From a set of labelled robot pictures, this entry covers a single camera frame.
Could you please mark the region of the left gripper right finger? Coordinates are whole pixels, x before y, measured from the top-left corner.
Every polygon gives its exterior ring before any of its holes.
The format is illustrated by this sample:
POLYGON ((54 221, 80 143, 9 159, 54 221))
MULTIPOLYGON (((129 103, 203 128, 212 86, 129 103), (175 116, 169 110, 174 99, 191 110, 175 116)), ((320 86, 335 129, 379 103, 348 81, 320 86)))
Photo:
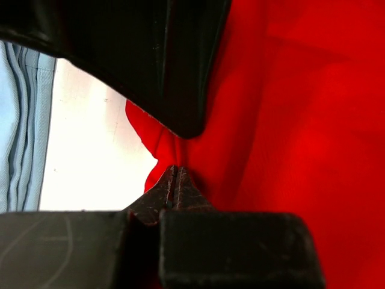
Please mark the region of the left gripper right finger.
POLYGON ((214 206, 201 194, 194 185, 186 167, 180 167, 174 189, 175 211, 213 211, 214 206))

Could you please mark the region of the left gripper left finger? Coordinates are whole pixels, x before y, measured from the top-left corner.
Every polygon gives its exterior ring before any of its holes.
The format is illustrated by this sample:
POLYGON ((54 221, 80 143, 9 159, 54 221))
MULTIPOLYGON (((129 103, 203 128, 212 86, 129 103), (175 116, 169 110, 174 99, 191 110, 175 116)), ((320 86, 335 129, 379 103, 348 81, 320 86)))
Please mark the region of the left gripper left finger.
POLYGON ((173 207, 177 166, 168 166, 156 184, 127 207, 129 223, 155 226, 163 210, 173 207))

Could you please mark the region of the red trousers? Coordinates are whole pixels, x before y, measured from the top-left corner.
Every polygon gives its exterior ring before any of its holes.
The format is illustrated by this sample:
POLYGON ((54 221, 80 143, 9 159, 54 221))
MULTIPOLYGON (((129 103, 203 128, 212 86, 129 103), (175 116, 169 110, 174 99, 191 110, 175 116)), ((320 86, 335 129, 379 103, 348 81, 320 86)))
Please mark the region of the red trousers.
POLYGON ((384 2, 233 1, 207 104, 190 140, 126 104, 145 187, 185 166, 219 209, 302 217, 328 288, 383 288, 384 2))

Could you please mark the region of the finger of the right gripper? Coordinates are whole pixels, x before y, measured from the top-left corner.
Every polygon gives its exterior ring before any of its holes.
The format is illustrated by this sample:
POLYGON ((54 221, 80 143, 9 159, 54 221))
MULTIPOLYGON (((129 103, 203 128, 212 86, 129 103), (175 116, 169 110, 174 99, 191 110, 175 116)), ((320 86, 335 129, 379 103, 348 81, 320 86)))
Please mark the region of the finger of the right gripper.
POLYGON ((177 136, 205 127, 230 1, 2 1, 1 39, 64 58, 177 136))

